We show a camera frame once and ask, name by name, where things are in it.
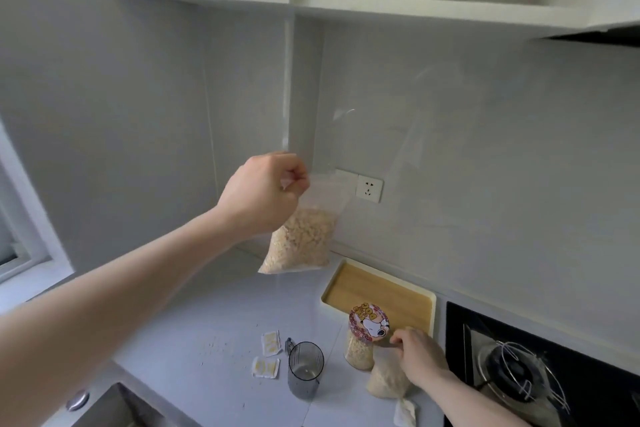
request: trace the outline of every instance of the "window frame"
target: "window frame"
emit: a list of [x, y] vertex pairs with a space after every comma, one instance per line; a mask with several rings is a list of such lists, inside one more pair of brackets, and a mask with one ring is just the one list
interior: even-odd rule
[[67, 254], [0, 120], [0, 219], [17, 243], [0, 266], [0, 314], [74, 273]]

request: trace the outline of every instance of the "forearm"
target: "forearm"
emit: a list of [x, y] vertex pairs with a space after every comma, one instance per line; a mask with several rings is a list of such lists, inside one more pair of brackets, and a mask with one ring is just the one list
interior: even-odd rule
[[39, 426], [189, 277], [241, 236], [209, 212], [0, 318], [0, 418]]
[[505, 407], [444, 371], [420, 387], [438, 404], [454, 427], [530, 427]]

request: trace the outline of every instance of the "hand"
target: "hand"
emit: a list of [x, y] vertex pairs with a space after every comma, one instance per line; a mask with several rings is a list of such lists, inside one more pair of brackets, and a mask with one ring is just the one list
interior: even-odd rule
[[444, 351], [423, 331], [414, 328], [398, 329], [391, 336], [392, 344], [402, 343], [400, 365], [414, 385], [427, 390], [430, 381], [435, 381], [449, 371]]
[[[291, 183], [283, 189], [282, 180]], [[248, 239], [280, 228], [308, 188], [307, 168], [297, 155], [253, 156], [231, 176], [214, 211], [232, 224], [239, 239]]]

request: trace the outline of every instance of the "tray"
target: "tray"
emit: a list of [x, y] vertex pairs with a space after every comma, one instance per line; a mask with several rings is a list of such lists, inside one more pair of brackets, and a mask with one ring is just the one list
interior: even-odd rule
[[371, 302], [387, 314], [392, 331], [412, 326], [433, 336], [434, 293], [351, 259], [340, 263], [321, 301], [345, 319], [355, 305]]

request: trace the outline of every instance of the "jar lid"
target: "jar lid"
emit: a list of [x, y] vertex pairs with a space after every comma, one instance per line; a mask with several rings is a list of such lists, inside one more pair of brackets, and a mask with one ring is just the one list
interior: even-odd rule
[[389, 318], [377, 305], [364, 302], [349, 312], [349, 329], [362, 341], [380, 341], [389, 334]]

